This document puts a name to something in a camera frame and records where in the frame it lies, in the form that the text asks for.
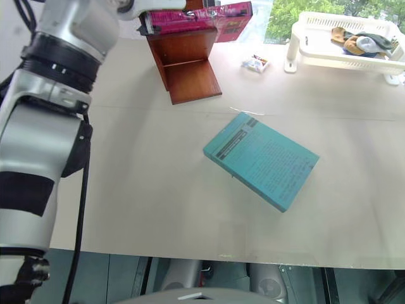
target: teal book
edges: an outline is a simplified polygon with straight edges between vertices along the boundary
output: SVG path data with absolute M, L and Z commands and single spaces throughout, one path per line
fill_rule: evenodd
M 281 212 L 287 211 L 319 159 L 245 113 L 215 136 L 204 154 Z

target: white plastic tray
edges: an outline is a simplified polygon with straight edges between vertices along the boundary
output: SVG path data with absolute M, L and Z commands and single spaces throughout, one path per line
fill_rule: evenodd
M 376 58 L 347 55 L 340 46 L 330 40 L 334 27 L 343 27 L 353 34 L 358 32 L 378 34 L 388 40 L 395 37 L 399 45 L 392 50 L 391 58 L 380 55 L 377 55 Z M 297 71 L 298 50 L 303 63 L 379 72 L 384 74 L 386 81 L 392 85 L 399 84 L 396 75 L 405 71 L 405 35 L 395 24 L 385 20 L 302 12 L 298 22 L 292 26 L 291 41 L 284 65 L 287 73 Z

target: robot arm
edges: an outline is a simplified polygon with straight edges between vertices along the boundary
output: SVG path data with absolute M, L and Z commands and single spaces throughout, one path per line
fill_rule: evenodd
M 126 19 L 185 0 L 47 0 L 0 107 L 0 302 L 26 303 L 49 277 L 61 177 L 88 162 L 84 119 L 97 70 Z

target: book cover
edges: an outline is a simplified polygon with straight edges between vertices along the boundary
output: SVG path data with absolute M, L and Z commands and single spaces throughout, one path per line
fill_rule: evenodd
M 204 154 L 281 212 L 287 211 L 319 159 L 245 113 L 215 136 Z
M 250 1 L 195 10 L 148 11 L 140 17 L 142 35 L 164 35 L 216 27 L 215 42 L 234 41 L 252 18 Z

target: white table surface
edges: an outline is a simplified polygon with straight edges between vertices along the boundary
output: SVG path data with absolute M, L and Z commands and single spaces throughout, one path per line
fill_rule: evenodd
M 260 75 L 240 68 L 265 54 Z M 405 268 L 405 88 L 381 75 L 299 65 L 284 46 L 215 44 L 223 95 L 172 106 L 145 41 L 120 40 L 92 93 L 82 249 L 100 253 Z M 320 155 L 280 213 L 203 155 L 237 112 Z M 53 248 L 72 249 L 81 174 L 65 179 Z

